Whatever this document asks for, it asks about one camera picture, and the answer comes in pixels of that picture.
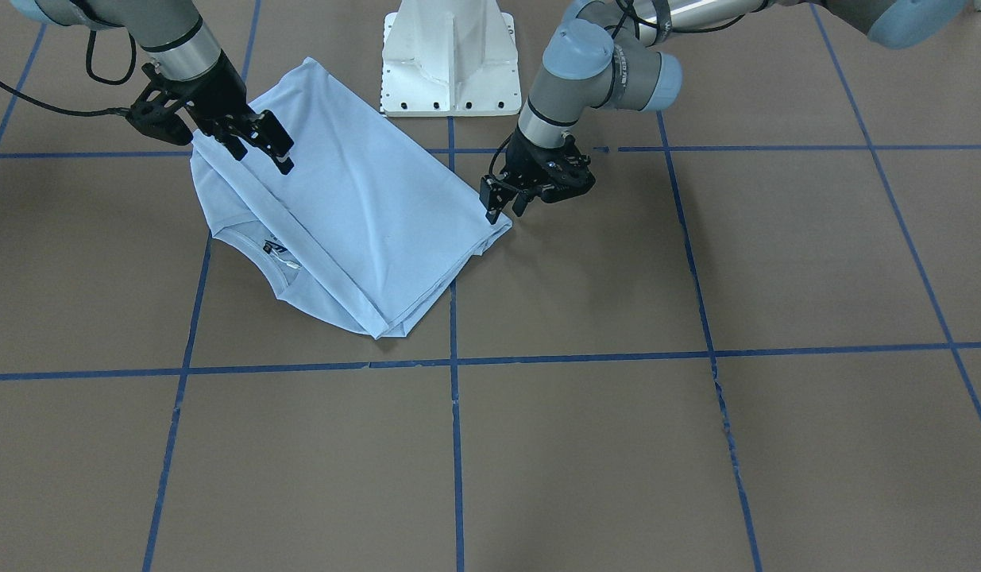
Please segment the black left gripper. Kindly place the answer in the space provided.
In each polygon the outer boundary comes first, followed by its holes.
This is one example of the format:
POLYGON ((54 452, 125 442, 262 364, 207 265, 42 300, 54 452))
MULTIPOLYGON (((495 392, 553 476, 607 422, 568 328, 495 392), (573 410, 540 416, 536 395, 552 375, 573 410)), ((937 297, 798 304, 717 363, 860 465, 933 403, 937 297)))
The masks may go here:
POLYGON ((512 213, 520 218, 536 198, 558 203, 588 193, 596 184, 589 163, 591 159, 581 153, 571 133, 562 133, 562 146, 548 149, 535 145, 516 128, 506 146, 502 179, 481 177, 480 201, 487 221, 497 224, 512 200, 512 213))

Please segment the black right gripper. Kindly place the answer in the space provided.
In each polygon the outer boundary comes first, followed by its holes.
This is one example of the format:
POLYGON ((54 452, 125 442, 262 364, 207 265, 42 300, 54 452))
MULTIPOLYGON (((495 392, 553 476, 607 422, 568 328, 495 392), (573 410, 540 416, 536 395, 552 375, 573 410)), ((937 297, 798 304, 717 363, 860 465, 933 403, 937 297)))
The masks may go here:
POLYGON ((221 52, 215 62, 192 79, 180 81, 188 101, 183 109, 197 128, 210 135, 234 160, 246 156, 246 144, 262 151, 286 176, 294 169, 293 138, 271 110, 255 113, 246 100, 246 87, 231 60, 221 52))

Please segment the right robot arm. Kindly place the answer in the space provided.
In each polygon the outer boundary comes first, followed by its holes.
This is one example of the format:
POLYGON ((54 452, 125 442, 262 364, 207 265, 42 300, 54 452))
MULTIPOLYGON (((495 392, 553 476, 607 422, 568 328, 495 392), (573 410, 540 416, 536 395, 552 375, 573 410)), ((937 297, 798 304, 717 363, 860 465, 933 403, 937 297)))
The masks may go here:
POLYGON ((129 107, 102 115, 122 117, 138 133, 177 146, 189 145, 196 128, 236 160, 254 146, 279 173, 293 169, 290 134, 271 111, 250 107, 243 79, 192 1, 15 1, 14 8, 48 25, 86 26, 91 42, 102 30, 124 29, 132 50, 148 55, 141 68, 148 86, 129 107))

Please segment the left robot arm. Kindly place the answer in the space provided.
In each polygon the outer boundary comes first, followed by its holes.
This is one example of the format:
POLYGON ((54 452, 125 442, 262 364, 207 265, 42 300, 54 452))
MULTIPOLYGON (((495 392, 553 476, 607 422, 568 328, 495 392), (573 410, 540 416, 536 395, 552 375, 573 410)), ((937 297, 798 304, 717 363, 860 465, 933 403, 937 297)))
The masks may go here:
POLYGON ((488 221, 558 203, 595 184, 576 142, 588 109, 656 119, 673 109, 711 148, 852 148, 874 119, 836 127, 853 91, 831 79, 852 54, 886 84, 897 112, 886 126, 915 131, 948 109, 923 98, 968 76, 981 59, 969 1, 574 1, 544 48, 518 125, 481 180, 488 221))

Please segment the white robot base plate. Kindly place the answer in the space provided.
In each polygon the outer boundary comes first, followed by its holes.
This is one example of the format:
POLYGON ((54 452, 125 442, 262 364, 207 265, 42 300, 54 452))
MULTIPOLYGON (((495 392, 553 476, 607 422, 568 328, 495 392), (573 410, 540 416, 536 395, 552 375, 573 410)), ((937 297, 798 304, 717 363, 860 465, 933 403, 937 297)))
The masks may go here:
POLYGON ((379 110, 512 116, 523 105, 515 19, 496 1, 403 1, 384 16, 379 110))

